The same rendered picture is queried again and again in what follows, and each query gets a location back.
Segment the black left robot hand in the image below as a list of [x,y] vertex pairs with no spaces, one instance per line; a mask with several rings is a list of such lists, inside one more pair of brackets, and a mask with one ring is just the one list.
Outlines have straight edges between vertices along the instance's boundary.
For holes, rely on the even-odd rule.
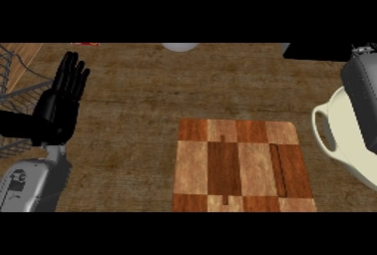
[[53,85],[42,94],[31,115],[0,110],[0,135],[30,138],[34,146],[62,145],[73,137],[90,70],[79,53],[64,56]]

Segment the checkered wooden cutting board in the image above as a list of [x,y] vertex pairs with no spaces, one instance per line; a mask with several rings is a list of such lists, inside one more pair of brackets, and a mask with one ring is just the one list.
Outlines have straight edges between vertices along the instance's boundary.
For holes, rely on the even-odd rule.
[[181,120],[175,211],[315,209],[293,123]]

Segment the pale wooden panel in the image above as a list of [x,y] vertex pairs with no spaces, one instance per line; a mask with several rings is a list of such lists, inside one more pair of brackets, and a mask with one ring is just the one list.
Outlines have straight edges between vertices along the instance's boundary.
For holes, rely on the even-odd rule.
[[0,94],[14,91],[42,46],[42,43],[0,43]]

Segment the white round object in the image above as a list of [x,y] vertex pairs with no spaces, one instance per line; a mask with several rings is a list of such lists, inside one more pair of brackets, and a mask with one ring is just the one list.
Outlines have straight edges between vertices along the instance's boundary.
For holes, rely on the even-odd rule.
[[187,52],[198,46],[198,43],[163,43],[163,46],[173,52]]

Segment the black appliance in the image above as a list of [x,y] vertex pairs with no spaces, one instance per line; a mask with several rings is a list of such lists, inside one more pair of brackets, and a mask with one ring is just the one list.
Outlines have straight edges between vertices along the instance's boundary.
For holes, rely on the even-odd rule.
[[290,43],[283,53],[286,59],[348,62],[352,46],[346,43]]

